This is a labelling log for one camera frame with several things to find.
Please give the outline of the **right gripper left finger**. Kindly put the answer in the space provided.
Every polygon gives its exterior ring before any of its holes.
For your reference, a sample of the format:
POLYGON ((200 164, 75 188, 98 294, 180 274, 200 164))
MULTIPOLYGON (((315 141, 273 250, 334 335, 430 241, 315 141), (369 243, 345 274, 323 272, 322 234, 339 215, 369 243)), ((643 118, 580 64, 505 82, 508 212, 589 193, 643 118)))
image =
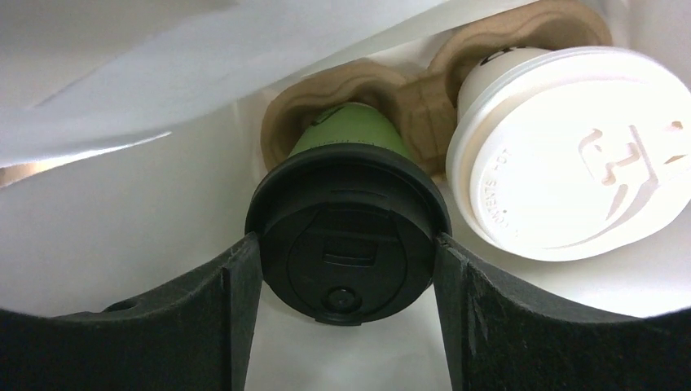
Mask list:
POLYGON ((1 313, 4 390, 241 390, 262 288, 259 243, 100 312, 1 313))

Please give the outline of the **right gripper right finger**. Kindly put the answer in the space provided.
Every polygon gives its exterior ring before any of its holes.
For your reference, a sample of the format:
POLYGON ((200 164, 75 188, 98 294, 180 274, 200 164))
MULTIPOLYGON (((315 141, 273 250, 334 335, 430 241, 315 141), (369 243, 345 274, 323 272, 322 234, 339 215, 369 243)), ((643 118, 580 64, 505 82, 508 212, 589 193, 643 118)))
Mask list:
POLYGON ((455 390, 687 390, 690 312, 633 318, 538 288, 436 239, 434 291, 455 390))

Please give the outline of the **black lid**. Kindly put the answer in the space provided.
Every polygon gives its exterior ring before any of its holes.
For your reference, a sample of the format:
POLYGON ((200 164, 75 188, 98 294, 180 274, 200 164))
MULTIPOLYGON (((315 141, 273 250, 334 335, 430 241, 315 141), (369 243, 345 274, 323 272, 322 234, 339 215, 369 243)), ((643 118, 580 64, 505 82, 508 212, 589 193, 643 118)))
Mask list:
POLYGON ((451 219, 431 177, 382 147, 337 143, 289 157, 258 185, 244 230, 274 294, 320 323, 358 326, 431 284, 451 219))

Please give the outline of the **white cup lid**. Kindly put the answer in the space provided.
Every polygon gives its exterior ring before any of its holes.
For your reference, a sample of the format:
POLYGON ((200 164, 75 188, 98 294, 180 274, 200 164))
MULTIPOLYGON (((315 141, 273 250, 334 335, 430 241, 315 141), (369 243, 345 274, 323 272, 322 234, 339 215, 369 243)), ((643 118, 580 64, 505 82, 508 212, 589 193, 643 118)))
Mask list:
POLYGON ((690 90, 635 51, 550 51, 458 119, 446 170, 460 215, 488 244, 539 261, 607 253, 689 204, 690 90))

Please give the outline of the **light blue paper bag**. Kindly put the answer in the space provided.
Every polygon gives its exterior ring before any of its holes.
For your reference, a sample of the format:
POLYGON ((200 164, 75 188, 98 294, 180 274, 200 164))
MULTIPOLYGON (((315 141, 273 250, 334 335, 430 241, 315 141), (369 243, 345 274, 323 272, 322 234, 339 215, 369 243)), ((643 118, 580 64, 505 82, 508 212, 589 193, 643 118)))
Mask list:
MULTIPOLYGON (((262 122, 281 92, 358 59, 420 73, 459 27, 533 2, 242 3, 162 33, 37 108, 3 109, 2 166, 40 169, 1 190, 1 313, 100 312, 257 237, 244 224, 272 171, 262 122)), ((689 2, 579 2, 607 23, 609 46, 656 60, 690 90, 689 2)), ((442 234, 493 266, 615 314, 690 312, 690 201, 644 239, 539 261, 467 226, 446 161, 444 174, 428 175, 451 219, 442 234)), ((285 304, 262 273, 241 390, 455 390, 434 275, 397 314, 337 326, 285 304)))

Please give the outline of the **green paper cup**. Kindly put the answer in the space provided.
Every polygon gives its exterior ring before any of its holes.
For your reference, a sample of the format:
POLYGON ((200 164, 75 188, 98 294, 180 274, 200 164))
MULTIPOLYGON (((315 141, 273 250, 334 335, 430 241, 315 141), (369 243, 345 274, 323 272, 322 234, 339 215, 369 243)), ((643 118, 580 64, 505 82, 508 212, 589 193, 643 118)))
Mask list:
POLYGON ((335 143, 362 143, 396 152, 412 160, 394 123, 363 103, 343 103, 320 113, 305 129, 292 151, 297 153, 335 143))

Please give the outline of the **single white paper cup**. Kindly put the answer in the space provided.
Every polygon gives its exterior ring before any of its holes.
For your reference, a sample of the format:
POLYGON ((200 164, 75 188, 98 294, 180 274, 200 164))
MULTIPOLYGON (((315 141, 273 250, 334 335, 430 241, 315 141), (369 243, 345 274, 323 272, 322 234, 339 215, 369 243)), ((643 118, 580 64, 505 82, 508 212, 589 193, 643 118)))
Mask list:
POLYGON ((479 95, 497 78, 516 66, 547 53, 550 50, 533 46, 512 46, 482 59, 461 83, 457 97, 458 119, 463 117, 479 95))

